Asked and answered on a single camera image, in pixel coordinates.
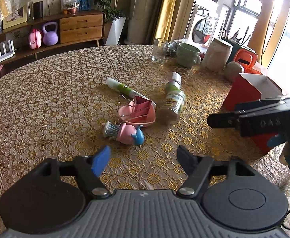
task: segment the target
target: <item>lace tablecloth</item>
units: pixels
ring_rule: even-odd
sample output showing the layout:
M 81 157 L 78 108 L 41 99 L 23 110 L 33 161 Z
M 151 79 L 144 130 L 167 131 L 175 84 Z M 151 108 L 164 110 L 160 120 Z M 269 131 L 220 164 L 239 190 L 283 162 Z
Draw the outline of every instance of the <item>lace tablecloth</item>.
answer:
M 186 175 L 176 148 L 228 160 L 237 155 L 276 185 L 289 178 L 278 162 L 281 147 L 262 157 L 252 140 L 233 129 L 211 130 L 206 118 L 215 113 L 230 90 L 221 76 L 199 66 L 178 67 L 150 60 L 152 46 L 94 47 L 38 60 L 0 79 L 0 195 L 46 157 L 72 160 L 103 145 L 112 157 L 101 180 L 115 188 L 176 190 Z M 101 136 L 102 124 L 116 121 L 118 94 L 105 85 L 115 78 L 150 97 L 159 106 L 166 73 L 182 76 L 187 95 L 181 120 L 166 128 L 143 128 L 145 143 L 126 146 Z M 65 181 L 73 183 L 71 178 Z M 0 218 L 0 232 L 5 229 Z

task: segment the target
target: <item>blue foam pad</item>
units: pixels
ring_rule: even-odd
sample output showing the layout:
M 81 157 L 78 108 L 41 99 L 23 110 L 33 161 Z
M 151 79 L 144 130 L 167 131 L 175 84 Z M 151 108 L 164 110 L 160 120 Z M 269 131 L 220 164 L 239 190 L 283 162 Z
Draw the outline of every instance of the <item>blue foam pad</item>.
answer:
M 105 146 L 98 150 L 98 152 L 93 157 L 91 171 L 99 177 L 103 170 L 109 163 L 111 157 L 111 148 L 109 146 Z

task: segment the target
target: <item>purple kettlebell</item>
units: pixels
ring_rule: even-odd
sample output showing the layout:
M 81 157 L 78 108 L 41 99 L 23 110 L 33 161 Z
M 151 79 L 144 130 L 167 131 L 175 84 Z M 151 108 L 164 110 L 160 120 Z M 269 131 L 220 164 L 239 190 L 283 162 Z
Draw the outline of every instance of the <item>purple kettlebell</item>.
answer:
M 55 25 L 56 26 L 55 30 L 47 32 L 45 28 L 48 25 Z M 46 46 L 53 46 L 57 44 L 58 42 L 57 28 L 58 23 L 54 21 L 47 22 L 42 26 L 42 31 L 44 33 L 44 38 L 42 39 L 42 41 Z

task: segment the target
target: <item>pink backpack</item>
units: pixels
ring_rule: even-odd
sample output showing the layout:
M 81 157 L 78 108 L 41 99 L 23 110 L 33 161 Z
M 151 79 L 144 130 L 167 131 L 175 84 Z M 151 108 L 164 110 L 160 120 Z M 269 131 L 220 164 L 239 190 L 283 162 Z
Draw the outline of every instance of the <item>pink backpack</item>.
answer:
M 38 29 L 33 29 L 28 36 L 30 49 L 36 49 L 41 46 L 41 31 Z

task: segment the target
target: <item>spice jar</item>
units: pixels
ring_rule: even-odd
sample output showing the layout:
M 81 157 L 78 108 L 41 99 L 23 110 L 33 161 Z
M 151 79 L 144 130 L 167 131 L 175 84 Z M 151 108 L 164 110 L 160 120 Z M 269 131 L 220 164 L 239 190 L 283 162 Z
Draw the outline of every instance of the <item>spice jar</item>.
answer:
M 157 120 L 164 125 L 177 123 L 185 102 L 185 93 L 175 87 L 167 94 L 164 104 L 157 110 Z
M 181 87 L 181 76 L 178 72 L 170 72 L 167 74 L 167 82 L 177 82 Z
M 180 85 L 178 82 L 168 82 L 165 85 L 165 95 L 167 95 L 169 92 L 171 92 L 173 89 L 180 89 Z

